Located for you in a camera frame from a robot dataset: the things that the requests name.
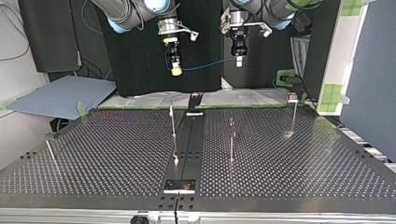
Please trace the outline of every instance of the metal bracket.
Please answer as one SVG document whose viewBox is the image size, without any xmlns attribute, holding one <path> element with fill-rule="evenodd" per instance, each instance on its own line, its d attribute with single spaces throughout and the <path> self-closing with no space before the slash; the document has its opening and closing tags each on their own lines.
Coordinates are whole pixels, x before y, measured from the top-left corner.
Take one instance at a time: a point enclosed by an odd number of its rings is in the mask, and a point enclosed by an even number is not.
<svg viewBox="0 0 396 224">
<path fill-rule="evenodd" d="M 195 193 L 195 180 L 166 180 L 165 194 L 194 194 Z"/>
<path fill-rule="evenodd" d="M 204 113 L 197 109 L 196 106 L 200 105 L 202 102 L 204 94 L 202 92 L 195 92 L 192 93 L 189 100 L 189 109 L 187 110 L 186 115 L 188 117 L 196 117 L 196 116 L 203 116 Z"/>
<path fill-rule="evenodd" d="M 229 33 L 231 28 L 240 27 L 242 25 L 244 25 L 244 26 L 260 26 L 261 27 L 260 34 L 263 37 L 268 37 L 273 32 L 272 28 L 270 26 L 268 26 L 267 23 L 265 23 L 264 21 L 247 22 L 245 24 L 243 22 L 231 24 L 231 14 L 230 14 L 229 8 L 227 8 L 227 10 L 225 10 L 224 13 L 221 15 L 220 31 L 224 35 Z"/>
</svg>

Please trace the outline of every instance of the black panel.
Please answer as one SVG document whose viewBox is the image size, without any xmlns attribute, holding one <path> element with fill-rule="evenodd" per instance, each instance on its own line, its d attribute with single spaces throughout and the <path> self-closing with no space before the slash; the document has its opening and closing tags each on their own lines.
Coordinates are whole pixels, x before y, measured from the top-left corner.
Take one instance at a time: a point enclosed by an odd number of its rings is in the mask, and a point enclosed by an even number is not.
<svg viewBox="0 0 396 224">
<path fill-rule="evenodd" d="M 304 83 L 310 95 L 318 99 L 329 58 L 332 36 L 338 18 L 341 0 L 323 1 L 312 11 L 311 41 L 304 70 Z"/>
<path fill-rule="evenodd" d="M 37 72 L 78 69 L 78 46 L 68 0 L 20 0 Z"/>
<path fill-rule="evenodd" d="M 221 60 L 219 17 L 221 2 L 213 0 L 183 0 L 177 10 L 183 24 L 200 33 L 197 42 L 189 35 L 181 38 L 180 51 L 184 68 Z M 157 19 L 123 35 L 116 34 L 98 10 L 113 75 L 121 96 L 140 95 L 155 91 L 217 91 L 220 89 L 221 65 L 172 77 L 165 66 L 165 47 L 158 34 Z"/>
</svg>

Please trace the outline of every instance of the vertical metal post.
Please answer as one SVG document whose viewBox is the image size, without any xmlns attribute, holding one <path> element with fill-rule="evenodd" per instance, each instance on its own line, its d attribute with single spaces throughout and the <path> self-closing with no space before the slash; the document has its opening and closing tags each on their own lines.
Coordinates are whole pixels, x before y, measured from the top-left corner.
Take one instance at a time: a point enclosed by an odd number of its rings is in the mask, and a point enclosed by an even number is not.
<svg viewBox="0 0 396 224">
<path fill-rule="evenodd" d="M 55 154 L 52 151 L 52 146 L 50 145 L 50 140 L 46 139 L 47 148 L 49 149 L 49 154 L 53 160 L 56 160 Z"/>
</svg>

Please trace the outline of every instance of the black backdrop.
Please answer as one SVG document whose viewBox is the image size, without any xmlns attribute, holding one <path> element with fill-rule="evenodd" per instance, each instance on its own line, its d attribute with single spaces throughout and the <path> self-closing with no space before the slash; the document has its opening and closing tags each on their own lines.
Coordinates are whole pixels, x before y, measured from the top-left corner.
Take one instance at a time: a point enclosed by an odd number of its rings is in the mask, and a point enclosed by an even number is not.
<svg viewBox="0 0 396 224">
<path fill-rule="evenodd" d="M 182 66 L 221 60 L 222 35 L 219 32 L 221 1 L 180 0 L 178 18 L 184 25 L 200 33 L 196 42 L 190 35 L 181 38 Z M 145 23 L 145 29 L 123 35 L 116 34 L 107 24 L 106 16 L 98 9 L 104 39 L 113 69 L 113 76 L 121 96 L 141 95 L 155 91 L 217 91 L 221 86 L 222 66 L 184 72 L 172 77 L 165 65 L 165 46 L 158 34 L 157 19 Z"/>
</svg>

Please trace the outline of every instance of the green tape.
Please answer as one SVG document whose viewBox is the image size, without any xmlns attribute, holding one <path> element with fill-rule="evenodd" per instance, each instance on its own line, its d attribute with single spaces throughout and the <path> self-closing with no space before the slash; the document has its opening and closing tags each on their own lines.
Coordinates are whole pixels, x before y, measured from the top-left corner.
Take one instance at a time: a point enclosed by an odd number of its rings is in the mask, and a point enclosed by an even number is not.
<svg viewBox="0 0 396 224">
<path fill-rule="evenodd" d="M 135 106 L 135 105 L 104 105 L 100 106 L 99 110 L 119 109 L 119 110 L 164 110 L 169 109 L 170 106 Z M 174 106 L 175 110 L 188 109 L 187 106 Z"/>
<path fill-rule="evenodd" d="M 305 7 L 306 5 L 313 5 L 323 0 L 293 0 L 292 2 L 299 7 Z M 293 7 L 291 4 L 287 4 L 286 8 L 290 11 L 298 11 L 299 9 Z"/>
<path fill-rule="evenodd" d="M 341 10 L 342 17 L 359 16 L 366 0 L 344 0 Z"/>
<path fill-rule="evenodd" d="M 277 75 L 276 75 L 276 85 L 278 87 L 293 87 L 293 84 L 286 84 L 286 82 L 281 81 L 280 78 L 281 77 L 295 77 L 295 76 L 296 76 L 296 72 L 294 71 L 294 69 L 278 70 Z"/>
<path fill-rule="evenodd" d="M 326 84 L 324 86 L 323 95 L 320 101 L 320 112 L 335 112 L 338 104 L 341 102 L 342 85 Z"/>
<path fill-rule="evenodd" d="M 3 102 L 2 104 L 0 104 L 0 111 L 7 110 L 7 107 L 14 102 L 15 102 L 15 100 L 9 100 L 9 101 Z"/>
<path fill-rule="evenodd" d="M 305 105 L 305 100 L 308 97 L 308 93 L 304 92 L 303 96 L 301 97 L 301 104 Z"/>
<path fill-rule="evenodd" d="M 82 117 L 86 117 L 89 114 L 89 112 L 85 109 L 85 106 L 82 102 L 78 102 L 77 110 L 79 115 Z"/>
</svg>

